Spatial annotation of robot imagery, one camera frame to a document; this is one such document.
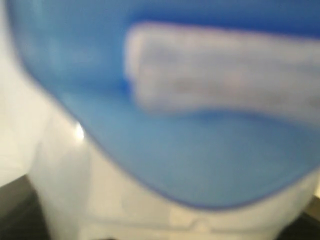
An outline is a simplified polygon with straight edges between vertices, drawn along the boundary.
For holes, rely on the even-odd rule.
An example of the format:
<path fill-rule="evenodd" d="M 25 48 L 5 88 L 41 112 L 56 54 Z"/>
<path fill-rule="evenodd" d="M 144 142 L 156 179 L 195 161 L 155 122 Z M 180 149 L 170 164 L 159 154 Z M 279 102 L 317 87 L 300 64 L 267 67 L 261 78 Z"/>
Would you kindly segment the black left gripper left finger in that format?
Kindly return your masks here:
<path fill-rule="evenodd" d="M 25 175 L 0 187 L 0 238 L 51 239 L 38 195 Z"/>

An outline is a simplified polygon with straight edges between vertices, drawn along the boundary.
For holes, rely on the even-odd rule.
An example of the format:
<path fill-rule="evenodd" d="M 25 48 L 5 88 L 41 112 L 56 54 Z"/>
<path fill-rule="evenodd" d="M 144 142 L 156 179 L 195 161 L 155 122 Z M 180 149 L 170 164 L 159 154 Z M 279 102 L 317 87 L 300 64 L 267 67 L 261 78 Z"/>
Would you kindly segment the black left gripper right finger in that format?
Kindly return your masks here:
<path fill-rule="evenodd" d="M 286 227 L 278 240 L 320 240 L 320 221 L 303 213 L 291 225 Z"/>

